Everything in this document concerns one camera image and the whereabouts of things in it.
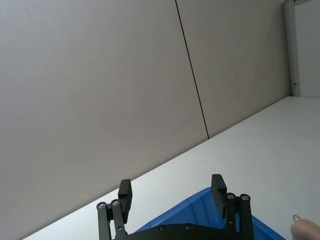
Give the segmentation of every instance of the hand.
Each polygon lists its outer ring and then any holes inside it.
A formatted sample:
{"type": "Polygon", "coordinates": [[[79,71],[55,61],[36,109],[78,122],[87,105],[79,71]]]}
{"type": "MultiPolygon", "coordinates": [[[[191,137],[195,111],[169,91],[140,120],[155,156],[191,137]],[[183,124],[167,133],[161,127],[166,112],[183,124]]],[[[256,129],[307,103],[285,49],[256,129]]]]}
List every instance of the hand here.
{"type": "Polygon", "coordinates": [[[292,240],[320,240],[320,226],[308,219],[293,215],[292,240]]]}

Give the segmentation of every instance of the screw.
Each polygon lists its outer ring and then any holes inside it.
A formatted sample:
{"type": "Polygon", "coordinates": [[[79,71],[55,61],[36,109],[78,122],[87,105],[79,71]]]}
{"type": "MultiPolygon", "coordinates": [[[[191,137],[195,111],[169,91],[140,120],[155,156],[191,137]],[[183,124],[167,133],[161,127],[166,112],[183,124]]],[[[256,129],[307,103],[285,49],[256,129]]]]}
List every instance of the screw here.
{"type": "Polygon", "coordinates": [[[242,198],[243,200],[249,200],[249,199],[250,199],[248,195],[242,195],[241,198],[242,198]]]}
{"type": "Polygon", "coordinates": [[[119,201],[118,201],[118,200],[115,200],[115,201],[112,202],[112,205],[113,205],[113,206],[117,206],[118,204],[119,204],[119,201]]]}
{"type": "Polygon", "coordinates": [[[167,230],[166,226],[161,225],[159,227],[159,231],[162,232],[162,233],[165,232],[166,230],[167,230]]]}
{"type": "Polygon", "coordinates": [[[233,195],[233,194],[228,194],[228,199],[234,199],[235,198],[235,195],[233,195]]]}

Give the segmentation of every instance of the blue bin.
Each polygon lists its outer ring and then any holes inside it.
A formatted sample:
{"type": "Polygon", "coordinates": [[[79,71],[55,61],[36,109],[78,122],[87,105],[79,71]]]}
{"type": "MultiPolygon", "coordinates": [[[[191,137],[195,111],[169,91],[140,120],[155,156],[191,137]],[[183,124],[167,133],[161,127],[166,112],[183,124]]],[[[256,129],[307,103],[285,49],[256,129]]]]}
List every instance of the blue bin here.
{"type": "MultiPolygon", "coordinates": [[[[254,216],[252,216],[252,222],[254,238],[256,240],[285,240],[254,216]]],[[[186,223],[218,229],[224,228],[225,220],[221,218],[220,210],[214,201],[210,187],[180,202],[178,205],[148,222],[137,232],[159,225],[186,223]]]]}

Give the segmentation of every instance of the white table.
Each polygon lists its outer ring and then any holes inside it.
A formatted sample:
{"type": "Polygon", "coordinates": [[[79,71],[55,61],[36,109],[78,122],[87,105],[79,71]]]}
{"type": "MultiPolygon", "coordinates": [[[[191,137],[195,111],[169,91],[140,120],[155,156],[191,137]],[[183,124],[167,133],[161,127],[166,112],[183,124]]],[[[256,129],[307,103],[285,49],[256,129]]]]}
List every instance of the white table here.
{"type": "MultiPolygon", "coordinates": [[[[251,196],[255,217],[291,239],[293,214],[320,223],[319,158],[320,99],[287,97],[133,180],[126,230],[136,231],[209,187],[211,174],[219,173],[228,191],[251,196]]],[[[25,239],[98,240],[96,204],[116,199],[117,192],[25,239]]]]}

